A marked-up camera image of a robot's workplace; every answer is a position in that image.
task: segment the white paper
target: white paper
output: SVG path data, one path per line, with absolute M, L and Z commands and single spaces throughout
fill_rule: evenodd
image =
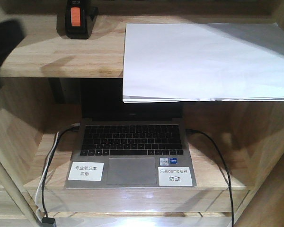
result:
M 104 163 L 99 162 L 73 162 L 69 180 L 101 181 Z
M 127 24 L 124 102 L 284 100 L 276 24 Z
M 189 167 L 158 167 L 159 186 L 193 186 Z

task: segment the black cable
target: black cable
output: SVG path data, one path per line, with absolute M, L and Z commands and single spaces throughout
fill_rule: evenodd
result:
M 186 131 L 190 132 L 190 133 L 199 133 L 199 134 L 206 136 L 212 142 L 212 144 L 216 148 L 217 152 L 219 153 L 219 156 L 220 156 L 220 158 L 223 162 L 223 165 L 224 165 L 225 171 L 227 173 L 227 177 L 228 177 L 228 189 L 229 189 L 229 196 L 230 196 L 230 200 L 231 200 L 231 227 L 233 227 L 234 226 L 234 211 L 233 211 L 233 198 L 232 198 L 232 189 L 231 189 L 231 175 L 229 173 L 229 170 L 228 170 L 226 162 L 223 158 L 223 155 L 220 152 L 220 150 L 219 150 L 218 146 L 216 145 L 216 143 L 214 142 L 214 140 L 209 135 L 207 135 L 206 133 L 204 133 L 202 131 L 198 131 L 198 130 L 193 130 L 193 129 L 186 129 Z
M 46 176 L 47 176 L 47 173 L 48 173 L 48 170 L 49 170 L 49 166 L 51 165 L 51 162 L 52 162 L 52 159 L 53 159 L 53 156 L 55 154 L 55 151 L 58 147 L 58 144 L 59 144 L 59 141 L 61 139 L 61 137 L 64 135 L 64 133 L 68 132 L 68 131 L 75 131 L 79 129 L 78 126 L 73 126 L 71 128 L 68 128 L 66 130 L 64 130 L 59 136 L 58 136 L 58 139 L 57 139 L 57 143 L 55 144 L 54 148 L 53 148 L 53 152 L 51 153 L 50 157 L 49 157 L 49 161 L 48 161 L 48 165 L 45 167 L 45 173 L 44 173 L 44 178 L 43 178 L 43 181 L 42 181 L 42 186 L 41 186 L 41 200 L 42 200 L 42 206 L 43 206 L 43 209 L 44 209 L 44 214 L 45 216 L 48 218 L 48 213 L 47 213 L 47 210 L 46 210 L 46 207 L 45 207 L 45 201 L 44 201 L 44 188 L 45 188 L 45 182 L 46 182 Z

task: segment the white cable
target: white cable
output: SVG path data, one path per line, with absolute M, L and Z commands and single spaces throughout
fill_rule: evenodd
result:
M 42 182 L 43 182 L 44 177 L 45 177 L 45 171 L 46 171 L 46 169 L 47 169 L 47 167 L 49 165 L 50 156 L 54 152 L 54 148 L 57 145 L 60 132 L 68 130 L 68 129 L 74 127 L 74 126 L 80 126 L 80 123 L 72 124 L 71 126 L 67 127 L 66 129 L 63 129 L 63 130 L 60 130 L 60 131 L 56 132 L 55 138 L 54 138 L 54 142 L 53 142 L 53 146 L 52 146 L 51 150 L 48 152 L 47 159 L 46 159 L 46 164 L 44 166 L 44 170 L 42 172 L 42 175 L 41 175 L 41 178 L 40 178 L 40 182 L 39 182 L 39 185 L 37 187 L 36 194 L 35 194 L 35 205 L 38 207 L 38 209 L 35 211 L 35 214 L 36 214 L 36 216 L 37 216 L 37 218 L 39 219 L 40 222 L 41 222 L 41 217 L 39 216 L 39 213 L 41 212 L 40 207 L 42 207 L 42 205 L 38 203 L 38 201 L 39 201 L 39 194 L 40 194 L 40 189 L 41 189 L 41 186 L 42 186 Z

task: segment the laptop keyboard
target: laptop keyboard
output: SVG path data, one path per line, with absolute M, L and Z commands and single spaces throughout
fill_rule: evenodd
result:
M 179 126 L 87 125 L 80 155 L 183 155 Z

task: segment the touchpad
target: touchpad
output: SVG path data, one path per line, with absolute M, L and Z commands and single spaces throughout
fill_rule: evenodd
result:
M 110 158 L 107 184 L 156 184 L 154 158 Z

